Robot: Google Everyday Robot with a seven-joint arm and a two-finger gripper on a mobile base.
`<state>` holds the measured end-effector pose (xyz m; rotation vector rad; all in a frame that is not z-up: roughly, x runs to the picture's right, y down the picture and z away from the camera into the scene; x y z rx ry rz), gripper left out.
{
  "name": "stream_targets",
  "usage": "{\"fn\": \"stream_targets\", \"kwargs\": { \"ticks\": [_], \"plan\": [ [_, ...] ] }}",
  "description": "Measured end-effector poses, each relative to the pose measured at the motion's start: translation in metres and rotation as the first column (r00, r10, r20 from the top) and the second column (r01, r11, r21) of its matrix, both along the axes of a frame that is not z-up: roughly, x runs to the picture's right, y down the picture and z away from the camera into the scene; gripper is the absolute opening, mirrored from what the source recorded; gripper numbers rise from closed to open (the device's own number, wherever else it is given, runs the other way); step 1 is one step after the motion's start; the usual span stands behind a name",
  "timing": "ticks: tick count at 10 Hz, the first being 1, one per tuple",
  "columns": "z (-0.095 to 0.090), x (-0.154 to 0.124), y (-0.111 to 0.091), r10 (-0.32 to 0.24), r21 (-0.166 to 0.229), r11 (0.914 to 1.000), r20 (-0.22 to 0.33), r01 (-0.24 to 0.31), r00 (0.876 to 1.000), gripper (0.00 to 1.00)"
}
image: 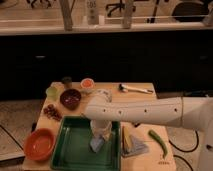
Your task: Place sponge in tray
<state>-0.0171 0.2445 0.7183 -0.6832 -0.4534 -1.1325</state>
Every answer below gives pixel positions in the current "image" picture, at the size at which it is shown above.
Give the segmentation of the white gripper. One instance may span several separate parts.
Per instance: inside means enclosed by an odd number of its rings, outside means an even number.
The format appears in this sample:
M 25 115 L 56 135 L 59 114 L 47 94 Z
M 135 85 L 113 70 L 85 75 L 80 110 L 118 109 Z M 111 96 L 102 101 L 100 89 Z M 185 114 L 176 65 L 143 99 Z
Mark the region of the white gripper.
M 111 135 L 112 122 L 91 120 L 90 128 L 95 137 L 102 137 L 105 141 L 108 141 Z

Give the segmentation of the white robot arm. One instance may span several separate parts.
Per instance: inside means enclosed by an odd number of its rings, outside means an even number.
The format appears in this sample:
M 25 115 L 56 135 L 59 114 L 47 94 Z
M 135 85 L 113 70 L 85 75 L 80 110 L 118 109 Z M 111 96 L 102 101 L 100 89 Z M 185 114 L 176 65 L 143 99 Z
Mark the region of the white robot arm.
M 182 127 L 204 132 L 197 171 L 213 169 L 213 97 L 176 97 L 138 102 L 110 102 L 96 95 L 85 108 L 91 120 Z

